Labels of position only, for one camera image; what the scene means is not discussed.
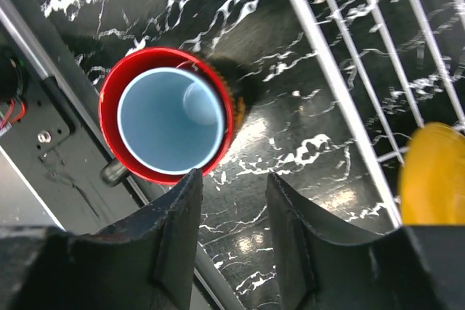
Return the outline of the white wire dish rack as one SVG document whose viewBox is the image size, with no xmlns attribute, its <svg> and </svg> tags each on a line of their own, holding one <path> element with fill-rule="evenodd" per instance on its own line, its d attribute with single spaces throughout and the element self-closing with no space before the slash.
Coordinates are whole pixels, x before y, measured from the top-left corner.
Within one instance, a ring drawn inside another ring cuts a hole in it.
<svg viewBox="0 0 465 310">
<path fill-rule="evenodd" d="M 393 226 L 413 133 L 464 132 L 464 0 L 289 0 Z"/>
</svg>

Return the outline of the yellow brown-rimmed bowl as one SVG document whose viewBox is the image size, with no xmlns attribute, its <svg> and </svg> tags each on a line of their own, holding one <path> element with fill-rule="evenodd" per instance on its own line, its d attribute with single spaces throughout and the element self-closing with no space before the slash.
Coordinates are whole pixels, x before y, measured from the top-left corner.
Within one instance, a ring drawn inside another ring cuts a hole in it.
<svg viewBox="0 0 465 310">
<path fill-rule="evenodd" d="M 438 122 L 417 129 L 398 191 L 405 225 L 463 225 L 464 135 Z"/>
</svg>

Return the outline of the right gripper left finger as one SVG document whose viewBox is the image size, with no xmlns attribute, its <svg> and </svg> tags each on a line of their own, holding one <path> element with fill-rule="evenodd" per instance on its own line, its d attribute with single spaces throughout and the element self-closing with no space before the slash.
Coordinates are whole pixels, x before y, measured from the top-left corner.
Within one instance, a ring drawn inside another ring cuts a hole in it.
<svg viewBox="0 0 465 310">
<path fill-rule="evenodd" d="M 203 180 L 191 170 L 167 193 L 100 230 L 113 243 L 116 304 L 126 309 L 188 309 L 198 241 Z"/>
</svg>

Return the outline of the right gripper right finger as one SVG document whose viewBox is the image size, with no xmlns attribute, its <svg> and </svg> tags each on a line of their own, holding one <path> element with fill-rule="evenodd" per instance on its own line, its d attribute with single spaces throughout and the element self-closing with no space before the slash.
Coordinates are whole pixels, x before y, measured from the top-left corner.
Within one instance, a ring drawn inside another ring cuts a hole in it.
<svg viewBox="0 0 465 310">
<path fill-rule="evenodd" d="M 356 227 L 267 178 L 267 210 L 282 309 L 391 309 L 371 246 L 380 236 Z"/>
</svg>

